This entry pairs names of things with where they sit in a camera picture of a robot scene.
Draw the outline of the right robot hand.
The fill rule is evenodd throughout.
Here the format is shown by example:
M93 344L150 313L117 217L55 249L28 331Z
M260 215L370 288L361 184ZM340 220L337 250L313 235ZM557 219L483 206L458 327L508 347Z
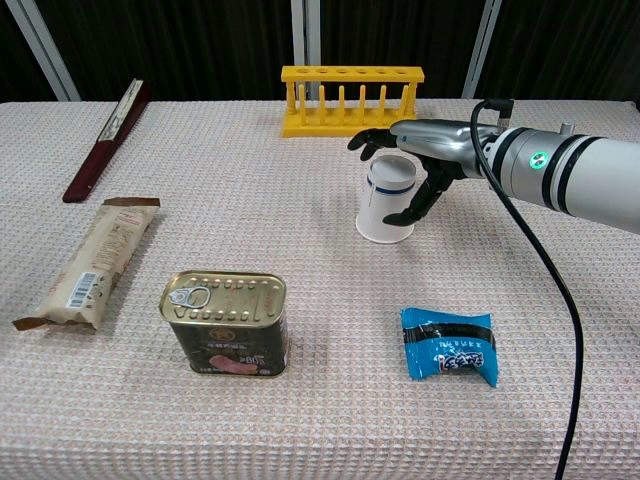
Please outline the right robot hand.
M416 156L427 177L409 206L383 218L394 227L415 224L426 216L455 180L485 178L472 142L467 122L418 119L401 120L387 129L371 128L358 132L347 144L350 151L360 150L360 159L369 160L382 148L397 148Z

